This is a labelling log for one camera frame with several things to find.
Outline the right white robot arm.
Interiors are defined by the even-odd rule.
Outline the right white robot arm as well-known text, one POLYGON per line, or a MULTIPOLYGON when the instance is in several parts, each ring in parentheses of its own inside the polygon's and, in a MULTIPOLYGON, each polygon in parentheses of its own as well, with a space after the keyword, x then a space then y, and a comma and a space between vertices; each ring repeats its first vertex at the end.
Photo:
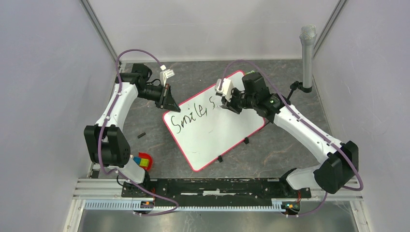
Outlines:
POLYGON ((358 172, 358 146, 353 141, 346 143, 325 133, 304 117, 287 98, 271 93, 259 72, 242 77, 244 90, 234 87, 231 80, 219 79, 215 91, 221 96, 222 107, 236 114, 252 109, 257 115, 284 129, 304 145, 319 162, 319 165, 292 169, 283 175, 279 191, 292 197, 303 188, 319 187, 335 194, 358 172))

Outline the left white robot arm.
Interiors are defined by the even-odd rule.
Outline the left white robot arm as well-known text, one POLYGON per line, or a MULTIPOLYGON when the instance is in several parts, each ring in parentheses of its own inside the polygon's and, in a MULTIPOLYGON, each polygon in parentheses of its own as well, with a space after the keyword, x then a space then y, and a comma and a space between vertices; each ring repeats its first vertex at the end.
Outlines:
POLYGON ((150 80, 152 70, 142 63, 135 63, 129 73, 122 72, 115 79, 114 93, 102 114, 94 125, 84 129, 84 137, 92 163, 109 167, 108 173, 115 172, 132 183, 133 190, 140 197, 148 196, 152 184, 145 180, 147 171, 137 164, 135 155, 123 134, 123 126, 130 107, 135 99, 153 101, 155 106, 174 112, 180 108, 171 93, 171 86, 166 82, 174 76, 174 71, 161 66, 159 84, 150 80))

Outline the pink framed whiteboard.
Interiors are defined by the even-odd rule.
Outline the pink framed whiteboard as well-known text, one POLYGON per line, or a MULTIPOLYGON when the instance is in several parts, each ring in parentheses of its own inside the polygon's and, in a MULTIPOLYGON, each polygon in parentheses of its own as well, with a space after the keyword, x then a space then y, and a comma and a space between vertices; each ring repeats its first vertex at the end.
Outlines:
POLYGON ((168 111, 162 119, 195 172, 202 170, 253 135, 265 125, 265 120, 252 109, 240 114, 223 108, 215 85, 182 102, 180 113, 168 111))

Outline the black marker cap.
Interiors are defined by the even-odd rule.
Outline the black marker cap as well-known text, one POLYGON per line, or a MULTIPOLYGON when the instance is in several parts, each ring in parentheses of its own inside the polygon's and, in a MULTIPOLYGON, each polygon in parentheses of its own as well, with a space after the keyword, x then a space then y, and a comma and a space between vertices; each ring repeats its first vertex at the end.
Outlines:
POLYGON ((145 135, 146 135, 146 133, 143 132, 143 133, 139 134, 139 135, 137 136, 137 138, 140 139, 141 137, 143 137, 143 136, 145 136, 145 135))

